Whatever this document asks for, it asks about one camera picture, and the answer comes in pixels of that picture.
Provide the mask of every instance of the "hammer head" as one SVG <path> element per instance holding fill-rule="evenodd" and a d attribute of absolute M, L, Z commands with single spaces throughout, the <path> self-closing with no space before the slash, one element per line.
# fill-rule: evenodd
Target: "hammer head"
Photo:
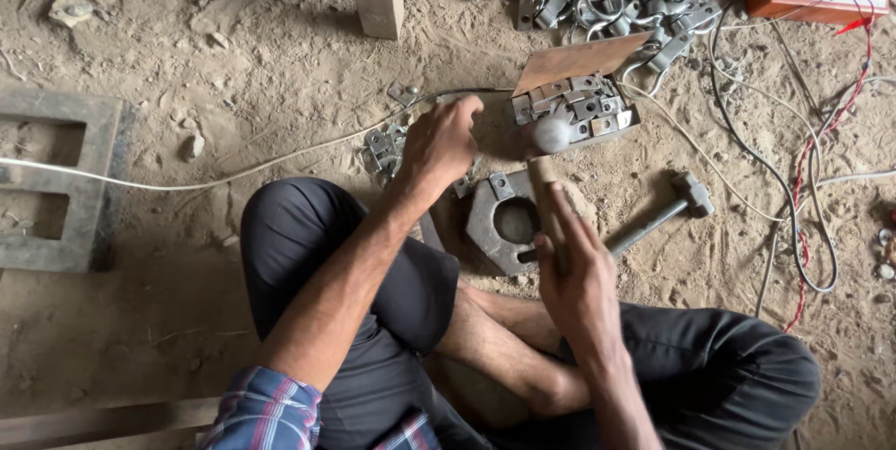
<path fill-rule="evenodd" d="M 716 210 L 710 201 L 710 192 L 691 172 L 677 174 L 671 183 L 678 198 L 687 201 L 687 209 L 693 218 L 710 216 Z"/>

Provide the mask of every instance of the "black pants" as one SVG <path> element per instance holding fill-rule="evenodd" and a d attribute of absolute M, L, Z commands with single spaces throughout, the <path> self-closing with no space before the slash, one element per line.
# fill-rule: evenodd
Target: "black pants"
<path fill-rule="evenodd" d="M 352 196 L 319 179 L 284 179 L 252 196 L 241 237 L 260 338 L 364 215 Z M 323 393 L 321 448 L 364 450 L 415 409 L 427 413 L 444 448 L 489 447 L 434 389 L 416 354 L 442 339 L 458 273 L 451 255 L 405 242 Z M 758 319 L 711 308 L 622 304 L 622 325 L 644 400 L 668 447 L 776 448 L 818 395 L 811 354 Z M 594 448 L 598 431 L 585 410 L 524 422 L 488 439 L 514 450 Z"/>

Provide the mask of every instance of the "hand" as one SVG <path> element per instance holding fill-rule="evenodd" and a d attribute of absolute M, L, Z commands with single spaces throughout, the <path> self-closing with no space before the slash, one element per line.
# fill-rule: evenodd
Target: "hand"
<path fill-rule="evenodd" d="M 551 320 L 574 352 L 596 352 L 615 362 L 624 352 L 619 300 L 616 297 L 616 263 L 600 242 L 597 231 L 573 213 L 560 183 L 552 183 L 549 195 L 569 250 L 569 273 L 557 272 L 554 245 L 538 233 L 539 292 Z"/>
<path fill-rule="evenodd" d="M 469 170 L 476 157 L 470 134 L 473 114 L 483 109 L 479 97 L 437 105 L 410 125 L 401 169 L 389 186 L 397 198 L 423 207 L 434 204 L 442 191 Z"/>

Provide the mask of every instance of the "left hand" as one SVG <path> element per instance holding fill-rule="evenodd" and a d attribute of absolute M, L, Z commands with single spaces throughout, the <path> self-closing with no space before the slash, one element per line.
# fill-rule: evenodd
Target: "left hand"
<path fill-rule="evenodd" d="M 478 149 L 473 114 L 482 112 L 479 97 L 437 105 L 410 125 L 401 169 L 389 186 L 396 198 L 428 209 L 442 192 L 469 170 Z"/>

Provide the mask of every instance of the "dusty floor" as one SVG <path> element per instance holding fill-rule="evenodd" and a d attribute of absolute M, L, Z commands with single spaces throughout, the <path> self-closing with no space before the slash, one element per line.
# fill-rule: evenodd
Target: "dusty floor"
<path fill-rule="evenodd" d="M 511 28 L 513 5 L 496 0 L 406 0 L 400 42 L 365 38 L 353 0 L 102 1 L 108 22 L 94 18 L 68 30 L 47 20 L 52 0 L 0 0 L 0 48 L 28 77 L 22 83 L 0 66 L 0 88 L 91 93 L 142 105 L 128 175 L 141 183 L 207 182 L 361 130 L 394 109 L 385 95 L 394 79 L 427 92 L 512 86 L 532 49 L 561 41 L 559 32 L 517 33 Z M 740 21 L 731 17 L 727 23 Z M 831 27 L 795 22 L 781 27 L 818 98 L 857 77 L 860 32 L 834 36 Z M 210 31 L 226 35 L 230 49 L 210 43 Z M 896 18 L 875 25 L 875 74 L 896 75 L 894 36 Z M 770 48 L 768 54 L 757 49 L 761 44 Z M 768 26 L 725 33 L 721 53 L 744 60 L 748 81 L 805 109 Z M 706 68 L 705 44 L 696 56 Z M 705 72 L 678 61 L 658 98 L 672 105 L 708 154 L 721 153 L 719 165 L 751 202 L 776 212 L 782 204 L 777 185 L 740 155 L 708 91 Z M 829 138 L 835 143 L 828 148 L 828 175 L 892 166 L 892 93 L 885 86 L 873 94 L 869 88 L 858 100 L 856 113 Z M 233 106 L 225 106 L 225 99 Z M 734 116 L 750 141 L 792 175 L 804 136 L 793 115 L 743 89 L 732 99 Z M 504 96 L 485 100 L 487 114 L 476 131 L 487 150 L 499 143 L 510 120 L 503 112 Z M 736 198 L 661 112 L 646 103 L 641 109 L 644 124 L 636 132 L 556 158 L 563 175 L 588 176 L 578 185 L 579 201 L 596 216 L 601 233 L 612 234 L 666 202 L 668 169 L 695 171 L 711 187 L 719 213 L 699 222 L 677 219 L 628 253 L 620 263 L 621 299 L 752 313 L 770 224 L 752 212 L 733 211 Z M 187 117 L 208 140 L 192 165 L 178 156 L 189 135 L 180 125 Z M 0 154 L 65 158 L 65 147 L 52 142 L 63 135 L 0 123 Z M 54 148 L 48 152 L 48 146 Z M 246 201 L 272 179 L 315 175 L 374 201 L 382 189 L 357 159 L 360 147 L 355 139 L 206 192 L 129 191 L 110 273 L 2 272 L 0 417 L 219 394 L 257 344 L 238 246 L 221 247 L 220 241 L 238 234 Z M 519 168 L 487 157 L 479 173 Z M 806 447 L 880 448 L 896 440 L 896 307 L 875 303 L 876 295 L 894 290 L 891 281 L 874 274 L 880 256 L 876 233 L 892 226 L 887 211 L 894 194 L 892 179 L 824 189 L 840 281 L 829 295 L 809 292 L 794 329 L 824 375 L 822 398 L 800 426 Z M 19 219 L 41 206 L 0 194 L 0 213 L 22 215 Z M 806 224 L 813 220 L 810 215 Z M 830 262 L 819 233 L 813 226 L 806 229 L 814 252 L 812 273 L 827 277 Z M 20 233 L 11 218 L 0 218 L 0 234 Z M 473 265 L 468 272 L 483 288 L 537 294 L 534 283 L 481 276 Z M 798 301 L 786 255 L 775 262 L 772 280 L 762 318 L 783 327 Z M 191 447 L 184 432 L 79 446 Z"/>

